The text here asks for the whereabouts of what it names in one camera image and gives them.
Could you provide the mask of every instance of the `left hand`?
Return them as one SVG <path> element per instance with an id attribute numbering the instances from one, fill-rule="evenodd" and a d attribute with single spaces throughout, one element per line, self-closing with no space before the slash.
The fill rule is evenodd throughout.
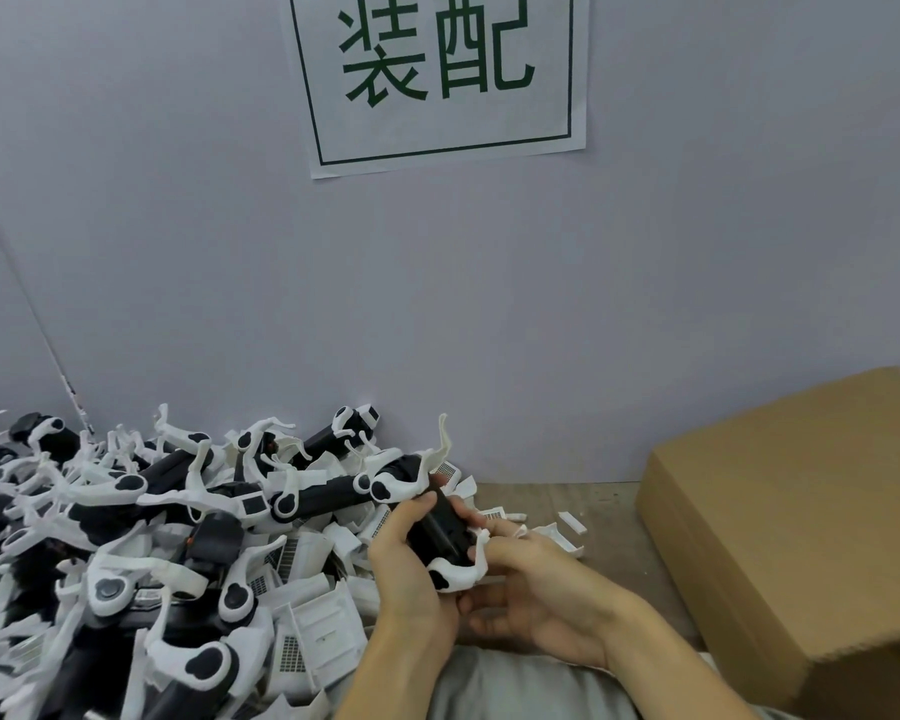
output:
<path id="1" fill-rule="evenodd" d="M 449 499 L 468 525 L 487 525 L 479 511 L 468 508 L 458 497 Z M 426 567 L 407 545 L 410 529 L 436 504 L 432 492 L 400 503 L 373 539 L 368 555 L 380 592 L 374 636 L 380 633 L 402 644 L 439 674 L 450 659 L 460 627 L 457 595 L 437 593 Z"/>

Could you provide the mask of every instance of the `wooden table surface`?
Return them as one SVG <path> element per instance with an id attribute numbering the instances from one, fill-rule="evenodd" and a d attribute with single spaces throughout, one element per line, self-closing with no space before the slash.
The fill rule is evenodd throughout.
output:
<path id="1" fill-rule="evenodd" d="M 481 510 L 498 506 L 526 513 L 527 527 L 555 522 L 560 532 L 583 545 L 591 569 L 645 598 L 696 650 L 704 642 L 677 587 L 636 512 L 640 483 L 488 484 L 478 483 Z M 577 535 L 557 516 L 566 511 L 587 528 Z"/>

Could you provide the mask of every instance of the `right hand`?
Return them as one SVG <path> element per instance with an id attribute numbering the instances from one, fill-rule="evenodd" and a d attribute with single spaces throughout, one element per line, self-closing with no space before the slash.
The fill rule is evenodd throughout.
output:
<path id="1" fill-rule="evenodd" d="M 600 637 L 615 618 L 614 607 L 636 597 L 545 535 L 530 531 L 514 538 L 519 526 L 509 520 L 490 520 L 487 528 L 492 538 L 484 547 L 486 562 L 505 579 L 476 585 L 457 599 L 473 632 L 529 642 L 572 665 L 609 669 Z"/>

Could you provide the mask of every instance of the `green border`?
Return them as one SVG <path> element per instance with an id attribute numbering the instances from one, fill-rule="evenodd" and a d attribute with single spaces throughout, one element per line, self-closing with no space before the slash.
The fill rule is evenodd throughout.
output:
<path id="1" fill-rule="evenodd" d="M 362 156 L 359 159 L 340 159 L 338 161 L 324 161 L 324 152 L 321 150 L 321 134 L 317 131 L 317 116 L 314 114 L 314 102 L 310 97 L 310 80 L 307 78 L 307 64 L 303 61 L 303 44 L 300 42 L 300 26 L 297 24 L 297 6 L 294 0 L 289 0 L 289 9 L 293 15 L 293 33 L 296 35 L 296 49 L 300 54 L 300 69 L 303 71 L 303 84 L 307 89 L 307 106 L 310 107 L 310 121 L 313 126 L 313 138 L 316 141 L 316 156 L 320 165 L 334 166 L 336 164 L 357 164 L 362 161 L 380 161 L 381 159 L 398 159 L 404 156 L 427 156 L 432 154 L 446 154 L 447 152 L 467 152 L 474 149 L 493 149 L 495 147 L 513 146 L 517 144 L 538 144 L 543 141 L 559 141 L 569 139 L 573 135 L 573 18 L 574 0 L 570 0 L 570 57 L 567 79 L 567 132 L 559 136 L 543 136 L 538 139 L 519 139 L 516 141 L 499 141 L 495 143 L 473 143 L 468 146 L 450 146 L 449 148 L 431 148 L 425 151 L 408 151 L 406 153 L 388 153 L 382 156 Z"/>

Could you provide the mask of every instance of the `wall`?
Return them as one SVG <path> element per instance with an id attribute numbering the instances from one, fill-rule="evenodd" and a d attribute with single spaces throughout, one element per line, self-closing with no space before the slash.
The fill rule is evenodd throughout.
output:
<path id="1" fill-rule="evenodd" d="M 478 478 L 900 362 L 900 0 L 593 0 L 585 152 L 313 182 L 286 0 L 0 0 L 0 223 L 97 427 L 326 423 Z"/>
<path id="2" fill-rule="evenodd" d="M 59 415 L 81 428 L 34 314 L 0 251 L 1 409 L 7 414 L 0 416 L 0 429 L 33 411 Z"/>

